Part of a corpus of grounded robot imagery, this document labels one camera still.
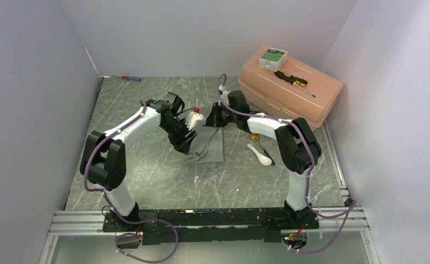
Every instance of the ceramic spoon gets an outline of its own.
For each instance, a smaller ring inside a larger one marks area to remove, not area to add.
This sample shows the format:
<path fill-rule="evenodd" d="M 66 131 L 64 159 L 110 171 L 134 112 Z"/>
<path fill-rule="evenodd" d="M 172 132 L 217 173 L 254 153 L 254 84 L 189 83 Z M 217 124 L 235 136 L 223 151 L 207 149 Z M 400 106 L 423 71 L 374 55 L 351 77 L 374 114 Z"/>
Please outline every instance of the ceramic spoon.
<path fill-rule="evenodd" d="M 260 147 L 262 148 L 263 152 L 265 153 L 265 156 L 269 157 L 271 160 L 271 165 L 275 165 L 275 161 L 272 159 L 272 157 L 270 156 L 270 153 L 268 153 L 268 151 L 265 149 L 265 147 L 262 145 L 262 143 L 260 143 L 260 136 L 259 134 L 250 134 L 249 136 L 253 141 L 257 141 L 260 145 Z"/>
<path fill-rule="evenodd" d="M 249 147 L 249 149 L 251 149 L 255 153 L 255 155 L 257 155 L 257 158 L 259 159 L 259 161 L 262 165 L 265 165 L 265 166 L 271 165 L 271 159 L 260 154 L 260 152 L 258 152 L 255 149 L 255 147 L 252 146 L 252 144 L 247 144 L 247 147 Z"/>

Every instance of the floor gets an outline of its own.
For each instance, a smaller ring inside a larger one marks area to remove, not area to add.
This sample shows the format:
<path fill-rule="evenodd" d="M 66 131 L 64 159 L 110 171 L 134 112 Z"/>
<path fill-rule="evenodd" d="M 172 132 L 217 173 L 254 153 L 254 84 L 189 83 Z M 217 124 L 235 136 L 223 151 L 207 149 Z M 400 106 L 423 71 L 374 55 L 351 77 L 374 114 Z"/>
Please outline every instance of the floor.
<path fill-rule="evenodd" d="M 229 91 L 238 90 L 237 77 L 227 78 Z M 143 78 L 142 82 L 120 78 L 104 80 L 88 132 L 105 131 L 120 124 L 140 108 L 139 100 L 161 99 L 167 92 L 178 94 L 186 107 L 199 106 L 208 116 L 217 101 L 217 77 Z M 262 137 L 276 166 L 262 166 L 246 146 L 249 134 L 231 124 L 223 128 L 224 157 L 221 163 L 187 165 L 162 129 L 146 135 L 131 147 L 125 183 L 142 209 L 282 207 L 288 190 L 285 168 L 275 140 Z M 314 132 L 323 155 L 313 171 L 313 206 L 343 206 L 337 171 L 326 140 L 325 129 Z M 78 172 L 73 180 L 66 210 L 98 210 L 105 201 L 83 188 Z"/>

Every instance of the gray cloth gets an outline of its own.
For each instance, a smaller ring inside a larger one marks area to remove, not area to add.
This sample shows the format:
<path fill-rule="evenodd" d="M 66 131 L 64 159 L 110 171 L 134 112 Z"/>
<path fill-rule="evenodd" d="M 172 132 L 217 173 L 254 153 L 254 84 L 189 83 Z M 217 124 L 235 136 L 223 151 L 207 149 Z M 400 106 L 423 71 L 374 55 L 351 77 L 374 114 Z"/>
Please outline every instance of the gray cloth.
<path fill-rule="evenodd" d="M 195 131 L 197 136 L 190 144 L 189 154 L 184 162 L 194 164 L 224 161 L 221 128 L 200 125 Z"/>

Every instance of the plastic storage case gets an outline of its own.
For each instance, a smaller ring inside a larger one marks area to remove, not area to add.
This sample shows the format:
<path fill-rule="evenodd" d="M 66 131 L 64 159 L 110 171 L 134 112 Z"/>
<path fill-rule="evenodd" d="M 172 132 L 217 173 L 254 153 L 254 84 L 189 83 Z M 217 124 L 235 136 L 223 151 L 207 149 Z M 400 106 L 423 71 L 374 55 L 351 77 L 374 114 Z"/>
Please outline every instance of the plastic storage case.
<path fill-rule="evenodd" d="M 343 83 L 288 57 L 280 71 L 308 81 L 304 88 L 316 96 L 312 97 L 296 85 L 278 78 L 273 71 L 259 67 L 259 58 L 269 48 L 262 47 L 242 68 L 239 84 L 247 101 L 279 118 L 303 117 L 313 130 L 318 128 L 330 113 Z"/>

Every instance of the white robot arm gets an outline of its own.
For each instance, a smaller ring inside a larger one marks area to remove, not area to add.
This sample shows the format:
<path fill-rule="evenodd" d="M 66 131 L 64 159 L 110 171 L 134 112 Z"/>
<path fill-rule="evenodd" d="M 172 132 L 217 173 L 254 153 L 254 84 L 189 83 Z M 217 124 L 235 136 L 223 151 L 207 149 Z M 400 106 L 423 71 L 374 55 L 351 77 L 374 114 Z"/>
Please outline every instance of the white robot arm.
<path fill-rule="evenodd" d="M 227 94 L 226 98 L 229 100 L 231 108 L 243 113 L 252 113 L 242 92 L 231 92 Z M 93 131 L 87 137 L 80 171 L 84 174 L 85 165 L 91 158 L 90 170 L 86 176 L 88 181 L 106 193 L 113 204 L 113 209 L 117 210 L 126 220 L 139 220 L 138 204 L 131 198 L 123 182 L 126 174 L 126 151 L 145 134 L 161 127 L 168 133 L 168 139 L 175 150 L 188 154 L 190 143 L 196 136 L 196 132 L 192 129 L 197 122 L 204 120 L 204 117 L 198 112 L 190 111 L 187 118 L 179 119 L 178 116 L 183 112 L 183 109 L 183 101 L 177 95 L 168 93 L 163 100 L 148 100 L 145 114 L 122 131 L 120 131 L 121 127 L 126 127 L 126 124 L 141 115 L 142 108 L 121 125 L 104 133 Z M 301 128 L 307 139 L 305 144 L 308 144 L 309 148 L 313 150 L 316 162 L 322 151 L 310 127 L 302 118 L 292 120 L 292 122 Z M 309 156 L 305 154 L 304 142 L 295 143 L 296 132 L 289 125 L 281 124 L 275 120 L 236 115 L 223 108 L 221 104 L 214 103 L 205 126 L 224 127 L 228 123 L 236 123 L 239 129 L 249 133 L 262 134 L 278 141 L 282 160 L 289 170 L 289 192 L 285 207 L 291 209 L 294 215 L 296 212 L 306 210 L 307 204 L 304 199 L 306 176 L 304 171 L 310 166 L 311 161 Z M 90 157 L 100 141 L 116 130 L 117 135 L 103 144 L 100 152 L 94 157 Z"/>

